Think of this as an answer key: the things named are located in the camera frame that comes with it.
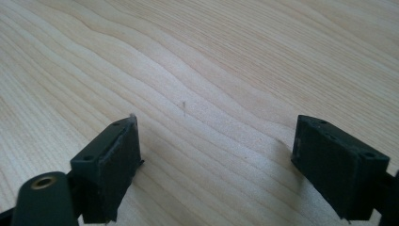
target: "mounting hole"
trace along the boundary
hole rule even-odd
[[[51,186],[55,182],[56,182],[56,177],[45,176],[45,177],[41,177],[38,180],[36,180],[35,182],[33,182],[31,188],[34,190],[40,190],[40,189],[44,189],[48,186]]]
[[[86,156],[83,157],[83,160],[90,161],[90,160],[93,160],[93,158],[94,158],[93,155],[86,155]]]
[[[366,157],[375,157],[374,153],[364,153],[364,156]]]

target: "wood grain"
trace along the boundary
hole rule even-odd
[[[399,168],[397,1],[2,1],[0,76],[0,211],[131,112],[115,225],[347,225],[290,162],[298,114]]]

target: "black plastic piece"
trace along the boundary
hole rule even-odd
[[[0,214],[0,225],[11,225],[12,215],[14,213],[14,208],[11,208]]]
[[[20,189],[17,205],[0,225],[77,225],[116,221],[141,159],[136,116],[115,121],[71,160],[72,171],[49,172]]]
[[[84,193],[85,223],[117,219],[118,207],[141,164],[135,116],[110,124],[71,160],[72,178]]]
[[[63,172],[44,173],[21,187],[12,226],[30,225],[78,225]]]
[[[298,116],[292,162],[340,218],[368,220],[374,208],[383,217],[397,208],[390,199],[397,199],[398,178],[386,172],[389,161],[327,121]]]

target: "screw hole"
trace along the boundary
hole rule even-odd
[[[34,190],[44,189],[48,186],[51,186],[55,182],[56,182],[56,177],[54,176],[41,177],[38,180],[36,180],[34,183],[32,183],[31,188]]]
[[[86,155],[85,157],[83,157],[83,160],[85,160],[85,161],[90,161],[90,160],[92,160],[93,158],[94,158],[93,155]]]

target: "wooden table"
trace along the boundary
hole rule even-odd
[[[395,0],[2,1],[0,45],[0,211],[131,112],[115,225],[347,225],[290,162],[298,114],[399,169]]]

